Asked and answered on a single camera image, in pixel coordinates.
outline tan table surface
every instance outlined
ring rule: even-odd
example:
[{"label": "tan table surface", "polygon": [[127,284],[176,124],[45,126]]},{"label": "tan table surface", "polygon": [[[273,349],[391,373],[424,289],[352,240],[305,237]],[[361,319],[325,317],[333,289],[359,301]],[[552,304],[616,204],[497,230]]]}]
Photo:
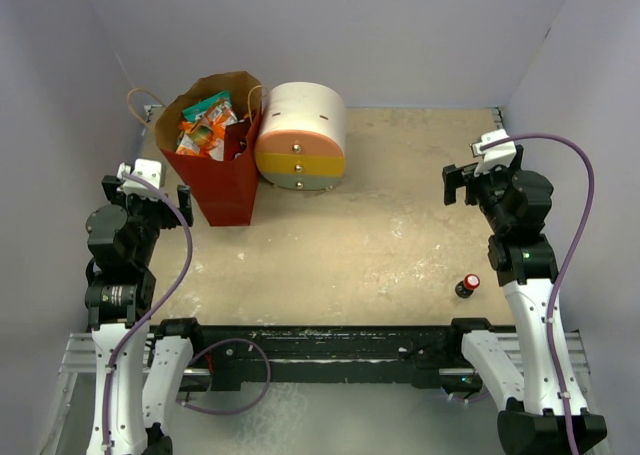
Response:
[{"label": "tan table surface", "polygon": [[[159,109],[154,110],[154,119]],[[453,317],[513,323],[486,257],[490,229],[463,191],[443,205],[442,167],[472,161],[490,110],[350,109],[347,170],[330,192],[258,187],[249,227],[209,227],[194,203],[194,256],[163,318],[201,324],[427,325]],[[146,136],[142,157],[167,165]],[[182,230],[165,230],[151,270],[158,300],[182,268]],[[477,273],[469,299],[454,287]]]}]

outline snack package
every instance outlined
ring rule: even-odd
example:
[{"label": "snack package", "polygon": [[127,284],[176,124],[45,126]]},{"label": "snack package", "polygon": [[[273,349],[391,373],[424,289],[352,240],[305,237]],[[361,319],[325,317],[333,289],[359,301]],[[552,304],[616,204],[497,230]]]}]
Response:
[{"label": "snack package", "polygon": [[200,147],[187,135],[182,134],[178,148],[176,149],[178,155],[192,155],[196,157],[205,157],[206,153],[200,150]]},{"label": "snack package", "polygon": [[224,159],[224,136],[227,125],[238,122],[228,91],[220,92],[182,111],[185,120],[180,128],[213,160]]},{"label": "snack package", "polygon": [[185,108],[182,111],[182,115],[185,120],[189,123],[197,122],[207,111],[211,109],[211,107],[219,107],[220,110],[228,110],[233,114],[235,118],[235,114],[233,113],[233,109],[231,108],[231,95],[228,90],[225,90],[220,93],[216,93],[213,97],[209,97],[206,100],[202,100],[201,102],[192,105],[189,108]]}]

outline paper bag handle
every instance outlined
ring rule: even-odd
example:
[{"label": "paper bag handle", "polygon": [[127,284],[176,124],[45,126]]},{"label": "paper bag handle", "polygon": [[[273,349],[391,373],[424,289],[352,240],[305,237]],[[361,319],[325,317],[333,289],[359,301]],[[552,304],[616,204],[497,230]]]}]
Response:
[{"label": "paper bag handle", "polygon": [[134,117],[136,117],[140,123],[142,123],[145,127],[147,127],[149,130],[151,130],[152,133],[155,133],[155,130],[153,129],[151,124],[149,122],[147,122],[145,119],[143,119],[140,115],[138,115],[136,113],[135,108],[133,108],[133,105],[131,104],[131,96],[136,92],[144,92],[147,95],[150,95],[151,98],[153,98],[156,102],[158,102],[160,105],[162,105],[163,108],[167,108],[167,106],[160,101],[160,99],[158,98],[158,96],[155,93],[153,93],[151,90],[147,90],[146,88],[134,88],[129,93],[127,93],[127,106],[129,107],[129,111],[131,112],[131,114]]},{"label": "paper bag handle", "polygon": [[[253,91],[256,88],[264,88],[265,90],[268,91],[267,87],[265,87],[264,85],[256,85],[255,87],[253,87],[251,90],[249,90],[249,93],[247,94],[247,111],[249,112],[249,123],[251,125],[253,125],[253,114],[251,113],[251,94],[253,93]],[[267,94],[264,93],[262,95],[262,97],[260,97],[260,100],[262,100],[264,97],[266,97]]]}]

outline white wall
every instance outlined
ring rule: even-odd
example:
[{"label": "white wall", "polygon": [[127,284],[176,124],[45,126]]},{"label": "white wall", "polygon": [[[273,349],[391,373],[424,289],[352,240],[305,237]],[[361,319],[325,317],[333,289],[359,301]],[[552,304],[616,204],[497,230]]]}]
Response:
[{"label": "white wall", "polygon": [[[561,300],[585,341],[617,455],[638,453],[640,427],[639,21],[640,0],[567,0],[506,110],[510,133],[564,135],[595,167],[593,215]],[[556,187],[547,232],[562,259],[586,177],[576,156],[550,143],[526,143],[525,160]]]},{"label": "white wall", "polygon": [[88,0],[0,0],[0,40],[0,453],[22,455],[86,327],[86,217],[138,129]]},{"label": "white wall", "polygon": [[507,102],[564,0],[91,0],[134,83],[171,101],[247,69],[351,106]]}]

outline cylindrical container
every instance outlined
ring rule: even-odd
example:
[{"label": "cylindrical container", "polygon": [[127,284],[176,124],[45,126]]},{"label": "cylindrical container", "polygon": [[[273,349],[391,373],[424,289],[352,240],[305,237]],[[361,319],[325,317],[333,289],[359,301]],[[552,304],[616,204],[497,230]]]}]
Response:
[{"label": "cylindrical container", "polygon": [[294,190],[332,187],[344,174],[347,110],[324,85],[291,82],[267,95],[256,142],[258,170]]},{"label": "cylindrical container", "polygon": [[480,286],[480,277],[470,273],[456,285],[456,295],[460,298],[469,298],[473,291]]}]

